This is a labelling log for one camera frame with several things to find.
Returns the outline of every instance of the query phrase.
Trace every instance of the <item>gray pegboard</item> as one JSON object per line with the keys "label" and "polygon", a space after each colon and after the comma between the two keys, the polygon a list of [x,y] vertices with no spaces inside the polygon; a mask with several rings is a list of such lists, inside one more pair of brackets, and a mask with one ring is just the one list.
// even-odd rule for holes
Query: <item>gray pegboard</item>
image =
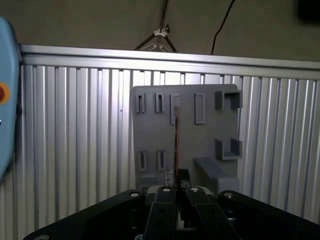
{"label": "gray pegboard", "polygon": [[165,184],[173,169],[175,106],[180,106],[179,168],[196,185],[193,159],[206,157],[228,176],[237,176],[238,109],[242,93],[234,84],[136,86],[132,89],[136,187]]}

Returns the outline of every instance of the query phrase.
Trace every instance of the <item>bolt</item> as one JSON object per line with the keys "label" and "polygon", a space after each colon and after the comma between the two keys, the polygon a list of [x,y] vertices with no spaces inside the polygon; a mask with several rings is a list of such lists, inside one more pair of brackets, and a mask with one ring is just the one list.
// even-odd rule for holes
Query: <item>bolt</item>
{"label": "bolt", "polygon": [[142,234],[139,234],[137,236],[135,236],[134,240],[142,240],[144,236]]}
{"label": "bolt", "polygon": [[192,192],[198,192],[199,191],[199,188],[197,188],[197,187],[192,187],[191,189],[190,189]]}
{"label": "bolt", "polygon": [[34,240],[48,240],[49,236],[48,235],[40,235],[37,236]]}
{"label": "bolt", "polygon": [[231,192],[226,192],[225,194],[223,194],[225,197],[227,197],[228,199],[231,199],[234,195]]}

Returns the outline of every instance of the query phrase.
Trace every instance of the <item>rectangular slot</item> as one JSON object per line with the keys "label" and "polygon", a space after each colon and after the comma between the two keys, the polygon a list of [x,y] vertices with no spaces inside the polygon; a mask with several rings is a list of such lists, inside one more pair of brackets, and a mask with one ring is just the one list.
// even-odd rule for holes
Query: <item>rectangular slot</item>
{"label": "rectangular slot", "polygon": [[145,102],[145,94],[140,93],[135,96],[135,110],[136,113],[145,113],[146,111],[146,102]]}
{"label": "rectangular slot", "polygon": [[156,151],[157,167],[158,171],[163,172],[167,167],[167,154],[166,150]]}
{"label": "rectangular slot", "polygon": [[155,111],[163,113],[165,111],[165,95],[163,92],[155,93]]}
{"label": "rectangular slot", "polygon": [[242,94],[241,91],[234,92],[215,92],[215,109],[216,110],[230,110],[242,108]]}
{"label": "rectangular slot", "polygon": [[206,96],[204,93],[194,94],[194,122],[205,124],[206,122]]}
{"label": "rectangular slot", "polygon": [[138,151],[138,170],[146,172],[147,169],[147,151]]}
{"label": "rectangular slot", "polygon": [[215,110],[223,110],[224,109],[224,102],[225,102],[225,93],[223,91],[216,91],[215,92]]}
{"label": "rectangular slot", "polygon": [[175,125],[175,107],[180,107],[180,94],[170,95],[171,125]]}

